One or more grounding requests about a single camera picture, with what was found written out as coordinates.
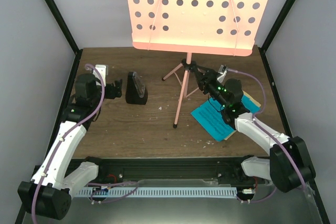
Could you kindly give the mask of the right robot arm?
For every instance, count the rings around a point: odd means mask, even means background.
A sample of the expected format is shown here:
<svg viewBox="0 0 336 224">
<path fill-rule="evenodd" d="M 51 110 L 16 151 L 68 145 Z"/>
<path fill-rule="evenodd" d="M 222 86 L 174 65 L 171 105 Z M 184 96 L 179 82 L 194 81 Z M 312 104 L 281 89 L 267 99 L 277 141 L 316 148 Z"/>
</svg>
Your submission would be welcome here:
<svg viewBox="0 0 336 224">
<path fill-rule="evenodd" d="M 224 123 L 258 144 L 268 158 L 249 157 L 233 170 L 233 177 L 244 184 L 251 177 L 272 182 L 277 189 L 287 193 L 295 188 L 306 189 L 316 176 L 307 146 L 298 136 L 290 137 L 272 129 L 256 117 L 242 102 L 244 95 L 241 81 L 230 78 L 221 83 L 230 68 L 221 72 L 192 63 L 199 89 L 219 103 L 218 110 Z"/>
</svg>

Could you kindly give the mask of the blue sheet music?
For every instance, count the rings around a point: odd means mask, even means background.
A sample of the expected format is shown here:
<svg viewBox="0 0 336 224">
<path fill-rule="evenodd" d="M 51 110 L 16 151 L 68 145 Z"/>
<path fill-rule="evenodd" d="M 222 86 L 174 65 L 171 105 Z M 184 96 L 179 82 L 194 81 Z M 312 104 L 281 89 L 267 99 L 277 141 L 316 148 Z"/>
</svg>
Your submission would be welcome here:
<svg viewBox="0 0 336 224">
<path fill-rule="evenodd" d="M 220 103 L 210 98 L 191 112 L 192 117 L 218 142 L 227 140 L 236 132 L 223 121 L 221 109 Z"/>
</svg>

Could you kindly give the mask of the black metronome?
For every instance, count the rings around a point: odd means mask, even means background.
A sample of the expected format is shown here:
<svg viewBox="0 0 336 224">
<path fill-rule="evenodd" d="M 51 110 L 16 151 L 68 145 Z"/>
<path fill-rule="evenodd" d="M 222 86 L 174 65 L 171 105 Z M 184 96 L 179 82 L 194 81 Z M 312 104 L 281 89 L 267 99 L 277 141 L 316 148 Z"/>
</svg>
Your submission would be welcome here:
<svg viewBox="0 0 336 224">
<path fill-rule="evenodd" d="M 127 78 L 127 89 L 125 93 L 125 100 L 126 103 L 128 104 L 135 104 L 135 105 L 146 105 L 147 100 L 148 100 L 148 90 L 145 86 L 145 95 L 144 97 L 139 97 L 138 93 L 136 91 L 134 82 L 132 80 L 132 74 L 133 72 L 128 73 L 128 78 Z"/>
</svg>

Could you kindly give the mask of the pink music stand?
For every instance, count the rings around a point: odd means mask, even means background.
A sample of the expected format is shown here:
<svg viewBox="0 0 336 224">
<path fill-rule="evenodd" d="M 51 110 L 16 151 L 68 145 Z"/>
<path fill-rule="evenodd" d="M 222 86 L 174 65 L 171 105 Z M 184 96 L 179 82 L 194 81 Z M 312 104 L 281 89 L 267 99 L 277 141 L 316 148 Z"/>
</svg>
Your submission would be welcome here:
<svg viewBox="0 0 336 224">
<path fill-rule="evenodd" d="M 247 57 L 268 0 L 128 0 L 136 49 Z"/>
</svg>

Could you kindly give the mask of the yellow sheet music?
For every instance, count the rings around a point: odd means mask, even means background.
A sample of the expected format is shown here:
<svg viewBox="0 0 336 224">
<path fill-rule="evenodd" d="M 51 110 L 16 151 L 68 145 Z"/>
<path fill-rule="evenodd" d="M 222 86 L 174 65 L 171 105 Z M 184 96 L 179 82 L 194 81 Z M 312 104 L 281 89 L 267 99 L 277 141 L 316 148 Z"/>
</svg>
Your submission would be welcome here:
<svg viewBox="0 0 336 224">
<path fill-rule="evenodd" d="M 245 91 L 243 96 L 243 104 L 252 112 L 258 112 L 261 108 L 261 104 Z"/>
</svg>

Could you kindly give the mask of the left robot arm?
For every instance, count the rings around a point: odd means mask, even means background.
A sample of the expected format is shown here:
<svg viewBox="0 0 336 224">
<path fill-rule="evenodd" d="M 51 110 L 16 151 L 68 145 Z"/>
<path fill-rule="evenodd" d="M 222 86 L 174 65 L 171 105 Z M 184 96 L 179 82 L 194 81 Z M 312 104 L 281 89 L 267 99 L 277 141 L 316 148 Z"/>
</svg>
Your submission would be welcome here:
<svg viewBox="0 0 336 224">
<path fill-rule="evenodd" d="M 18 187 L 19 197 L 33 222 L 37 216 L 62 220 L 76 193 L 91 181 L 102 184 L 106 180 L 108 169 L 97 157 L 87 157 L 73 172 L 66 172 L 77 146 L 99 117 L 102 101 L 121 96 L 122 80 L 105 83 L 104 76 L 93 73 L 77 77 L 75 92 L 62 113 L 49 153 L 31 181 L 21 182 Z"/>
</svg>

